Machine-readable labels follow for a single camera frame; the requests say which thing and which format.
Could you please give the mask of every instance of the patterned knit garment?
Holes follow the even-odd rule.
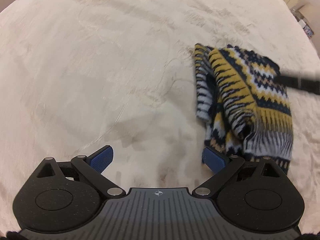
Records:
[[[287,174],[293,131],[286,88],[275,84],[279,66],[268,57],[202,44],[194,52],[197,116],[206,123],[204,144],[246,161],[271,157]]]

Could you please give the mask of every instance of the silver screw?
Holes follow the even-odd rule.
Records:
[[[200,196],[206,196],[209,195],[211,193],[211,190],[209,190],[206,187],[199,187],[195,190],[195,192],[200,195]]]
[[[122,192],[123,190],[118,187],[112,187],[107,191],[107,193],[111,196],[119,196],[120,194],[122,194]]]

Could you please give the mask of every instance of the blue textured pad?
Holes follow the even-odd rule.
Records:
[[[108,147],[90,161],[90,167],[94,168],[97,172],[102,173],[106,167],[112,163],[113,149]]]
[[[202,158],[204,163],[213,171],[214,174],[217,174],[226,166],[224,159],[216,155],[207,147],[204,148],[202,152]]]

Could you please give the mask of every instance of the white bed sheet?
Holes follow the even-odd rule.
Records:
[[[316,51],[282,0],[17,0],[0,13],[0,230],[17,230],[12,200],[40,161],[105,144],[104,175],[129,187],[189,187],[201,167],[195,43],[238,45],[282,70],[314,75]],[[289,177],[320,230],[320,98],[289,91]]]

